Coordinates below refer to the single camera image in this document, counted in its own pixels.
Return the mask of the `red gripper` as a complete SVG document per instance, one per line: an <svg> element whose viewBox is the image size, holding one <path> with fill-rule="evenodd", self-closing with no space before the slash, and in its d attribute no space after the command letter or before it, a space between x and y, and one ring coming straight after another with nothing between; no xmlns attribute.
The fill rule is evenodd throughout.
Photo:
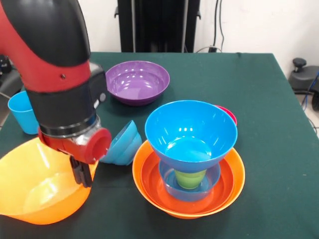
<svg viewBox="0 0 319 239"><path fill-rule="evenodd" d="M92 187L93 181L89 164L95 164L96 161L107 154L112 141L111 133L107 129L100 128L93 131L93 135L89 136L88 141L85 143L75 142L72 138L49 137L41 131L39 131L38 136L40 141L46 146L69 154L76 183L82 183L85 188Z"/></svg>

